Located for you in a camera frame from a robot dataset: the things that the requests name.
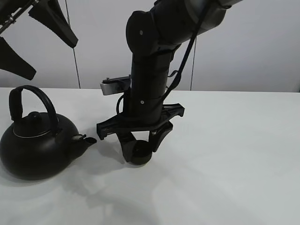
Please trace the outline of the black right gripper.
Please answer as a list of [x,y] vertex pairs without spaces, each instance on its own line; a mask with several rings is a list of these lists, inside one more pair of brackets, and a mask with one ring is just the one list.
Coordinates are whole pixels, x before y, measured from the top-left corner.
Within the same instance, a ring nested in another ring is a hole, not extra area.
[[170,120],[175,116],[183,117],[185,112],[185,108],[179,103],[159,104],[155,109],[147,108],[157,102],[153,99],[144,104],[139,103],[136,108],[141,109],[142,113],[131,115],[130,93],[126,91],[117,101],[116,115],[96,125],[97,135],[103,140],[108,135],[117,134],[122,155],[126,162],[131,162],[136,144],[136,138],[131,132],[150,131],[150,149],[157,152],[163,139],[173,130]]

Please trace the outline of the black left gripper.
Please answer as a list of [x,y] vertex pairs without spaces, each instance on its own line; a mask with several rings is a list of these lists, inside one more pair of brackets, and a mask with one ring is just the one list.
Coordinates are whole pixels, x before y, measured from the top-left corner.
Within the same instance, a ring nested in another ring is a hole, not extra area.
[[[31,6],[30,17],[50,29],[69,47],[76,47],[78,38],[66,21],[57,0],[1,0],[0,33],[14,24]],[[32,80],[36,74],[36,70],[23,60],[3,37],[0,38],[0,68],[27,80]]]

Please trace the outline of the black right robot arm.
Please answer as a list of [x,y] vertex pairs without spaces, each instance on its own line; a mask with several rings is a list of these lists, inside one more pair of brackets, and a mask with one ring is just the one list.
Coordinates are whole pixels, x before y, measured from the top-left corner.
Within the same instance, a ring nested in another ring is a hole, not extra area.
[[116,134],[126,162],[149,162],[172,131],[171,119],[184,115],[180,104],[164,100],[181,81],[196,37],[224,19],[234,0],[157,0],[149,11],[134,11],[126,25],[132,53],[129,76],[102,81],[106,96],[120,94],[116,115],[97,124],[105,139]]

